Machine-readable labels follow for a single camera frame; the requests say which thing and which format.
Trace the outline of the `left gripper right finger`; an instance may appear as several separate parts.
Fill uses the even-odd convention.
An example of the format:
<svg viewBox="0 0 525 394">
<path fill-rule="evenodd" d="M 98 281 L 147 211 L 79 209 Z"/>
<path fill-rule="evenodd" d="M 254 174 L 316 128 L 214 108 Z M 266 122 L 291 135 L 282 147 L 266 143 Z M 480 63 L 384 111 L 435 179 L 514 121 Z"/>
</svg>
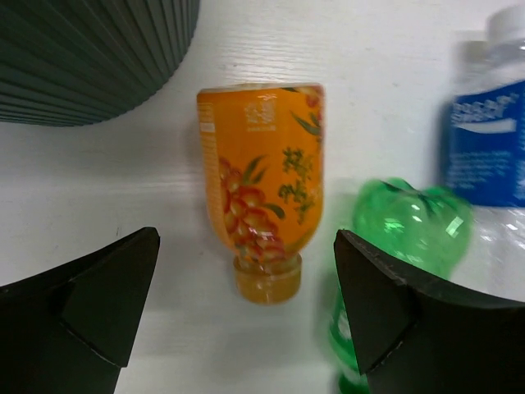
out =
<svg viewBox="0 0 525 394">
<path fill-rule="evenodd" d="M 521 393 L 524 304 L 446 281 L 340 230 L 358 371 L 373 393 Z"/>
</svg>

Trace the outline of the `blue label water bottle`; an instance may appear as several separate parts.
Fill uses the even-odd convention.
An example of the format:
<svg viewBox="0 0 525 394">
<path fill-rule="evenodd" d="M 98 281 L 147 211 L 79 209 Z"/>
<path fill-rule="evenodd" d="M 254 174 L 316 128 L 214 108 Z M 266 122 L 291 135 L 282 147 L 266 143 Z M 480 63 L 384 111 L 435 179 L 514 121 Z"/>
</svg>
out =
<svg viewBox="0 0 525 394">
<path fill-rule="evenodd" d="M 524 299 L 524 4 L 492 14 L 454 48 L 441 176 L 472 205 L 468 252 L 454 279 Z"/>
</svg>

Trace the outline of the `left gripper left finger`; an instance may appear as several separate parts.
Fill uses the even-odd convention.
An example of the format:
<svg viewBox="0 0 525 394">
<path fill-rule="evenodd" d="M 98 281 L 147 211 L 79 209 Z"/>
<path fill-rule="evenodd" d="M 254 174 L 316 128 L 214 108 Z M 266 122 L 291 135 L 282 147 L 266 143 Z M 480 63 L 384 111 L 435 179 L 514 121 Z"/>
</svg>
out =
<svg viewBox="0 0 525 394">
<path fill-rule="evenodd" d="M 113 393 L 153 278 L 160 236 L 144 227 L 1 288 L 3 393 Z"/>
</svg>

